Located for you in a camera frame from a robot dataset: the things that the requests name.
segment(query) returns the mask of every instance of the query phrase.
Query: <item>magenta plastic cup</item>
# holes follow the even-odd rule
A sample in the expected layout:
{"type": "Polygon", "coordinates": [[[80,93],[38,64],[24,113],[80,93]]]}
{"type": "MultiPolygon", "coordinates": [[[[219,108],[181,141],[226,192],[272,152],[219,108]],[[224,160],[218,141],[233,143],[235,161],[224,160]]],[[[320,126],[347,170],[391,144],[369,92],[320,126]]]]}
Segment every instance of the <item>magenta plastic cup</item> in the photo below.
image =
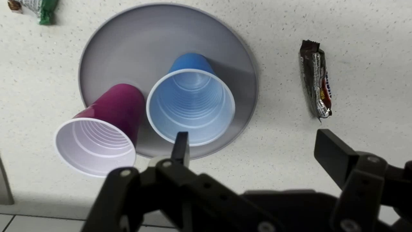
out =
{"type": "Polygon", "coordinates": [[[136,86],[112,86],[58,129],[56,146],[60,155],[73,168],[92,177],[103,178],[116,168],[133,166],[145,103],[145,95],[136,86]]]}

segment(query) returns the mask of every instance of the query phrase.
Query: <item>speckled surface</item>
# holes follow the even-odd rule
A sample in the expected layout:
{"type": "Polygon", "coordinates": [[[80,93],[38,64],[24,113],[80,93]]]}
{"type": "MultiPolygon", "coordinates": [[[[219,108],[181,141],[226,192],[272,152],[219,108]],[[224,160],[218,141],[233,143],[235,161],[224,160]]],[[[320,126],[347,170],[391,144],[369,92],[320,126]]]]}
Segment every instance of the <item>speckled surface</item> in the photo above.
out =
{"type": "MultiPolygon", "coordinates": [[[[58,26],[0,8],[0,151],[17,206],[0,211],[84,218],[102,186],[66,166],[52,138],[83,108],[80,55],[93,32],[138,0],[66,0],[58,26]]],[[[411,159],[412,1],[174,0],[224,21],[249,44],[260,72],[255,115],[226,150],[191,164],[236,191],[338,187],[313,159],[318,128],[394,165],[411,159]],[[303,39],[326,52],[334,116],[313,120],[302,89],[303,39]]],[[[138,157],[137,168],[148,160],[138,157]]]]}

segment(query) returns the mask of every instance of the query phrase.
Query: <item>small object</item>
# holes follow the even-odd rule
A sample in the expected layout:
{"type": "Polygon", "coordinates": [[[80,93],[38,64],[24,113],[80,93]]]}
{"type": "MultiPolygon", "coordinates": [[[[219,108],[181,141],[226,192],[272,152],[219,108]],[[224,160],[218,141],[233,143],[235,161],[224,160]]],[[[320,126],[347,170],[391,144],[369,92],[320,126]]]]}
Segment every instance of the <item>small object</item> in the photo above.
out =
{"type": "Polygon", "coordinates": [[[22,5],[36,13],[40,25],[54,25],[54,10],[60,0],[9,0],[9,8],[15,12],[21,10],[22,5]]]}
{"type": "Polygon", "coordinates": [[[222,137],[236,111],[231,89],[214,75],[208,59],[196,53],[179,57],[147,99],[154,130],[170,143],[179,131],[188,131],[191,147],[222,137]]]}
{"type": "Polygon", "coordinates": [[[11,10],[13,10],[13,12],[18,12],[22,9],[22,4],[20,4],[16,0],[8,0],[8,5],[9,5],[11,10]]]}
{"type": "Polygon", "coordinates": [[[40,10],[40,25],[54,25],[54,10],[58,5],[60,0],[43,0],[42,10],[40,10]]]}
{"type": "Polygon", "coordinates": [[[325,53],[320,46],[320,43],[304,40],[300,48],[300,64],[311,110],[316,117],[327,119],[333,115],[333,94],[325,53]]]}
{"type": "Polygon", "coordinates": [[[93,177],[133,166],[143,117],[142,92],[128,84],[115,85],[58,129],[58,153],[75,169],[93,177]]]}

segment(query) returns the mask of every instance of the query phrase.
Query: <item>plastic cup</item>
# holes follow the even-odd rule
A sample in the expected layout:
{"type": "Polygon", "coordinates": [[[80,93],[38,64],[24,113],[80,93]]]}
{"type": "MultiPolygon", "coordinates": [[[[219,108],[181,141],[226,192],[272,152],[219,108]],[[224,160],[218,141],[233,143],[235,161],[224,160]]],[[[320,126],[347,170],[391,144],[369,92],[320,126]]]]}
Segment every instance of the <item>plastic cup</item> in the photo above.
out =
{"type": "Polygon", "coordinates": [[[214,75],[208,59],[196,53],[179,57],[147,101],[147,116],[155,131],[172,143],[179,131],[188,131],[191,147],[222,137],[235,111],[231,89],[214,75]]]}
{"type": "Polygon", "coordinates": [[[115,85],[58,129],[57,150],[76,170],[106,177],[116,168],[134,165],[143,116],[141,90],[128,84],[115,85]]]}

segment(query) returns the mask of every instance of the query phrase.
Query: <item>cup rim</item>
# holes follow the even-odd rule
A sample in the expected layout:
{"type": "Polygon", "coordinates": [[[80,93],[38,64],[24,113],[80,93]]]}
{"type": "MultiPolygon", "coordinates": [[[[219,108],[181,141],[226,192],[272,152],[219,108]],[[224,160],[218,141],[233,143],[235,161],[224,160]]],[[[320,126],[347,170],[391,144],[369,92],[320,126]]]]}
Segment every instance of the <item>cup rim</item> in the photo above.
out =
{"type": "MultiPolygon", "coordinates": [[[[168,142],[170,142],[170,143],[174,143],[176,141],[174,141],[174,139],[170,139],[170,138],[167,137],[167,135],[164,135],[164,134],[157,129],[157,126],[155,125],[155,122],[152,121],[152,117],[151,117],[151,101],[152,101],[152,97],[154,97],[156,89],[157,89],[163,83],[165,83],[168,79],[170,79],[170,77],[173,77],[173,76],[176,76],[176,75],[183,73],[183,72],[196,72],[196,73],[208,75],[208,76],[213,77],[215,81],[221,83],[222,86],[227,90],[227,93],[231,93],[231,94],[230,94],[230,101],[231,101],[231,103],[232,103],[232,106],[233,106],[233,113],[232,113],[231,121],[233,120],[235,112],[236,112],[236,102],[235,102],[235,97],[233,97],[232,90],[231,90],[230,86],[228,86],[223,80],[221,80],[217,75],[214,75],[214,73],[212,73],[212,72],[208,72],[208,71],[204,71],[204,70],[197,70],[197,68],[182,68],[182,70],[177,70],[177,71],[169,72],[169,73],[167,73],[164,77],[161,77],[159,81],[156,81],[156,84],[152,86],[152,89],[151,89],[151,92],[150,92],[150,94],[148,94],[148,97],[147,97],[146,113],[147,113],[147,119],[148,119],[151,126],[154,128],[154,130],[156,131],[156,134],[159,134],[161,138],[164,138],[165,141],[168,141],[168,142]]],[[[205,146],[205,144],[208,144],[208,143],[212,143],[212,142],[219,139],[226,131],[227,131],[227,130],[223,130],[222,133],[219,133],[219,134],[218,134],[215,138],[213,138],[213,139],[204,141],[204,142],[200,142],[200,143],[194,143],[194,144],[190,143],[190,146],[191,146],[191,147],[205,146]]]]}
{"type": "MultiPolygon", "coordinates": [[[[94,177],[94,178],[106,178],[106,177],[109,175],[109,173],[107,173],[106,175],[98,175],[98,174],[92,174],[92,173],[88,173],[88,171],[85,171],[85,170],[78,169],[78,168],[74,166],[70,161],[67,161],[67,160],[64,157],[64,155],[61,153],[61,151],[60,151],[60,148],[58,148],[58,146],[57,146],[57,137],[58,137],[60,131],[61,131],[65,126],[67,126],[67,125],[70,125],[70,124],[74,124],[74,122],[76,122],[76,121],[94,121],[94,122],[105,124],[106,126],[110,126],[110,128],[115,129],[118,133],[120,133],[120,134],[123,134],[125,138],[128,138],[129,146],[130,146],[133,150],[136,150],[136,147],[134,147],[133,142],[130,141],[130,138],[129,138],[121,129],[116,128],[115,125],[112,125],[112,124],[110,124],[110,122],[107,122],[107,121],[103,121],[103,120],[100,120],[100,119],[94,119],[94,117],[75,117],[75,119],[71,119],[71,120],[66,121],[65,124],[62,124],[62,125],[56,130],[54,137],[53,137],[53,139],[54,139],[54,150],[57,151],[58,156],[61,157],[61,160],[64,160],[64,162],[65,162],[66,165],[69,165],[71,169],[74,169],[74,170],[76,170],[76,171],[79,171],[79,173],[83,173],[83,174],[85,174],[85,175],[94,177]]],[[[130,164],[130,166],[134,166],[136,160],[137,160],[137,152],[133,152],[133,164],[130,164]]]]}

